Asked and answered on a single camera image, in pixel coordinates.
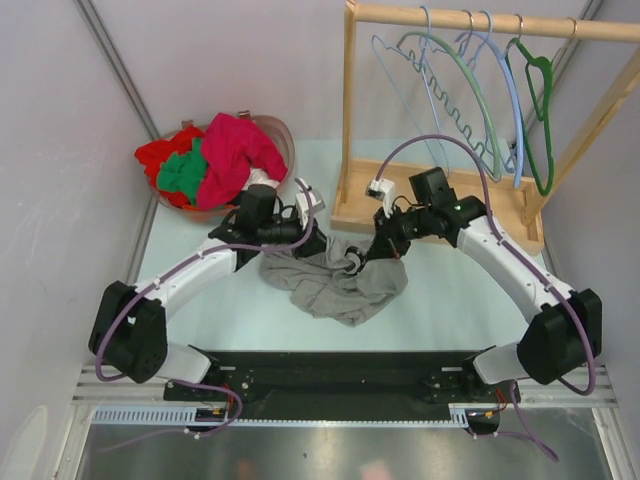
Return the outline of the grey t shirt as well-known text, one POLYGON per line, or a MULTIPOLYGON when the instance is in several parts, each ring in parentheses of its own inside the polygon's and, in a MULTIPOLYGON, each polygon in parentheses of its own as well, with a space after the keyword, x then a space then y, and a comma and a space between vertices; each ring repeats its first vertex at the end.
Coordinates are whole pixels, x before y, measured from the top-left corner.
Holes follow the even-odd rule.
POLYGON ((347 255, 364 253, 369 240, 331 236, 323 253, 295 258, 288 252, 262 256, 259 275, 289 294, 289 301, 314 318, 331 318, 350 327, 377 315, 408 285, 405 264, 396 259, 368 261, 351 273, 347 255))

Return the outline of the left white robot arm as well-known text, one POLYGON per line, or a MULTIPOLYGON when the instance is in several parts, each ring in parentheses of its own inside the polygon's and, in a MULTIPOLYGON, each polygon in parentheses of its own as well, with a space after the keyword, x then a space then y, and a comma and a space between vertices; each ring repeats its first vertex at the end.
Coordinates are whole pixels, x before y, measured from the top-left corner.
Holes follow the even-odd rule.
POLYGON ((111 283, 104 291, 88 347, 99 380, 128 378, 138 384, 154 377, 185 383, 197 398, 214 397, 220 374, 212 357, 194 346, 170 341, 169 320, 214 282, 226 278, 261 253, 309 253, 326 240, 315 217, 321 194, 304 180, 292 205, 284 208, 275 188, 248 188, 232 209, 189 256, 149 280, 111 283))

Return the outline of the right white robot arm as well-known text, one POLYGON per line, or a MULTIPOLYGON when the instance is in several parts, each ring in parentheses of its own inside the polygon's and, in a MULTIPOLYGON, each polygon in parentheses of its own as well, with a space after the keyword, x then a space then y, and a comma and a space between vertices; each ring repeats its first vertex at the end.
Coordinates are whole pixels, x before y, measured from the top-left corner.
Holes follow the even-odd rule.
POLYGON ((436 236, 480 265, 519 308, 528 328, 518 342, 486 349, 461 376, 463 393, 484 401, 507 380, 531 378, 548 385, 580 365, 594 368, 602 347, 602 301, 577 291, 532 258, 501 227, 487 199, 460 198, 436 167, 409 179, 416 203, 395 204, 395 185, 373 179, 367 196, 381 201, 374 239, 360 261, 399 259, 415 240, 436 236))

